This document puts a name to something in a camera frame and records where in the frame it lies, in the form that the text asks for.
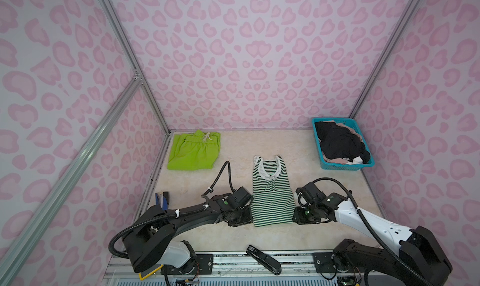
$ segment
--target yellow tag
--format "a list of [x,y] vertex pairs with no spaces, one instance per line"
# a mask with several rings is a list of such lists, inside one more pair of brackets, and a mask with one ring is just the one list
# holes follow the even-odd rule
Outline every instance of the yellow tag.
[[139,273],[138,277],[140,278],[141,281],[143,281],[143,280],[147,279],[148,277],[150,277],[151,275],[153,275],[156,271],[158,271],[162,267],[163,267],[163,265],[160,265],[159,268],[149,272],[145,277],[142,277],[142,273]]

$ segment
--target blue plastic basket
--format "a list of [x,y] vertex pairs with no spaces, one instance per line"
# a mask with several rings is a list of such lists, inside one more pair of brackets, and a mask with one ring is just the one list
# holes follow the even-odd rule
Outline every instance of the blue plastic basket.
[[337,163],[328,163],[325,162],[323,156],[322,156],[322,149],[320,147],[320,142],[318,141],[318,135],[317,135],[317,130],[315,129],[315,123],[318,121],[335,121],[338,123],[342,123],[347,127],[351,127],[360,134],[363,138],[363,142],[365,143],[365,148],[367,151],[370,152],[370,149],[368,148],[367,143],[365,142],[365,137],[363,137],[362,132],[360,131],[359,126],[357,125],[357,122],[355,120],[349,119],[349,118],[343,118],[343,117],[314,117],[311,120],[311,124],[313,125],[313,132],[315,135],[315,143],[317,144],[317,149],[318,149],[318,155],[320,157],[320,166],[322,169],[335,169],[335,170],[359,170],[362,168],[369,168],[375,165],[374,157],[370,154],[370,160],[366,164],[337,164]]

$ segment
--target beige carpet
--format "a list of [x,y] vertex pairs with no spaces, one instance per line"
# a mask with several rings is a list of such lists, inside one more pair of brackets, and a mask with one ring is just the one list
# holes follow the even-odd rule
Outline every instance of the beige carpet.
[[[233,187],[243,186],[251,193],[254,156],[260,155],[265,159],[273,159],[274,155],[281,155],[285,160],[292,191],[316,178],[331,177],[352,190],[360,207],[380,215],[375,199],[360,171],[320,168],[313,130],[222,132],[220,154],[213,169],[168,170],[170,148],[171,143],[155,190],[155,192],[170,193],[169,209],[184,208],[204,202],[200,195],[211,185],[227,160],[232,166]],[[332,192],[344,195],[341,188],[331,181],[320,181],[316,185],[326,195]],[[228,172],[225,169],[214,187],[213,194],[228,192],[230,192]],[[155,199],[152,198],[150,205],[154,203]],[[178,235],[175,240],[187,240],[195,251],[208,252],[244,251],[249,244],[261,250],[333,249],[344,238],[354,239],[365,245],[377,245],[375,240],[357,230],[334,222],[303,226],[296,223],[278,224],[260,228],[254,228],[253,224],[231,228],[223,222],[192,229]]]

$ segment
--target black cable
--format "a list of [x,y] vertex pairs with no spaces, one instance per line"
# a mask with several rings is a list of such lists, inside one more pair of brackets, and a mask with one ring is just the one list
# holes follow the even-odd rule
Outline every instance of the black cable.
[[225,161],[225,163],[222,166],[222,169],[218,172],[218,175],[216,176],[215,180],[213,181],[212,185],[207,189],[206,192],[204,192],[201,197],[205,199],[206,204],[210,202],[210,199],[208,198],[207,194],[213,192],[213,187],[215,184],[219,181],[220,176],[222,175],[223,170],[225,169],[225,166],[228,166],[228,183],[230,184],[230,190],[232,193],[235,192],[235,189],[233,189],[232,185],[232,175],[231,175],[231,169],[230,169],[230,161]]
[[363,281],[365,281],[365,286],[369,286],[368,285],[368,274],[370,273],[370,270],[367,269],[364,273],[363,273]]
[[400,257],[395,254],[386,244],[385,242],[382,241],[382,239],[377,235],[377,233],[375,232],[375,230],[370,226],[370,224],[368,223],[367,219],[365,218],[365,216],[363,215],[362,211],[359,209],[359,206],[357,205],[357,202],[355,201],[355,199],[353,198],[352,194],[345,188],[345,186],[343,186],[342,183],[340,183],[339,181],[333,179],[333,178],[328,178],[328,177],[324,177],[324,178],[319,178],[319,179],[316,179],[314,181],[315,182],[318,182],[318,181],[322,181],[322,180],[329,180],[329,181],[333,181],[335,183],[337,183],[342,189],[343,191],[345,191],[346,195],[348,196],[348,198],[352,201],[352,204],[353,206],[355,207],[355,209],[357,209],[357,213],[358,215],[360,216],[360,219],[362,220],[363,224],[367,227],[367,229],[369,230],[370,234],[373,236],[373,238],[375,238],[375,240],[383,247],[383,249],[385,251],[387,251],[387,253],[389,253],[393,259],[395,259],[395,261],[399,262],[399,264],[401,264],[408,272],[410,272],[413,276],[415,276],[418,280],[420,280],[424,285],[426,286],[434,286],[432,283],[430,283],[427,279],[425,279],[422,275],[420,275],[419,273],[417,273],[413,268],[411,268],[408,264],[406,264],[402,259],[400,259]]
[[[201,208],[199,208],[197,210],[179,212],[178,217],[184,217],[184,216],[192,215],[192,214],[204,211],[204,210],[205,210],[205,207],[202,206]],[[127,235],[128,233],[132,232],[136,228],[139,228],[139,227],[142,227],[142,226],[145,226],[145,225],[150,225],[152,223],[158,222],[158,221],[163,220],[163,219],[175,218],[175,217],[177,217],[176,213],[162,214],[162,215],[159,215],[157,217],[153,217],[151,219],[145,220],[143,222],[133,224],[130,227],[123,229],[122,231],[120,231],[117,235],[115,235],[112,238],[112,240],[108,244],[108,250],[114,256],[124,258],[124,259],[128,259],[128,254],[127,253],[122,253],[122,252],[117,251],[117,249],[114,247],[115,242],[117,242],[120,238],[122,238],[122,236]]]
[[308,204],[305,204],[305,205],[302,204],[302,201],[300,200],[302,197],[303,197],[303,196],[302,196],[302,193],[300,193],[300,194],[298,195],[298,199],[297,199],[298,204],[299,204],[300,206],[302,206],[303,208],[306,208],[306,207],[308,207]]
[[163,265],[163,277],[165,278],[166,286],[171,286],[169,281],[169,275],[167,274],[167,265]]
[[332,281],[333,279],[335,279],[335,277],[337,276],[337,273],[339,272],[339,271],[337,270],[337,268],[335,267],[335,273],[333,274],[333,277],[327,278],[327,277],[325,277],[325,276],[321,273],[321,271],[322,271],[322,266],[323,266],[323,263],[320,264],[320,268],[318,269],[318,271],[320,271],[320,275],[321,275],[325,280],[328,280],[328,281]]

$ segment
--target green clothing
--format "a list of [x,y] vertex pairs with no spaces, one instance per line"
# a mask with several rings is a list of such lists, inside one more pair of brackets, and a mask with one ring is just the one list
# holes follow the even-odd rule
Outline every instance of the green clothing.
[[294,211],[295,201],[282,157],[264,160],[255,156],[251,203],[254,226],[291,223]]
[[212,169],[219,156],[220,133],[183,133],[173,136],[172,150],[167,169],[196,170]]

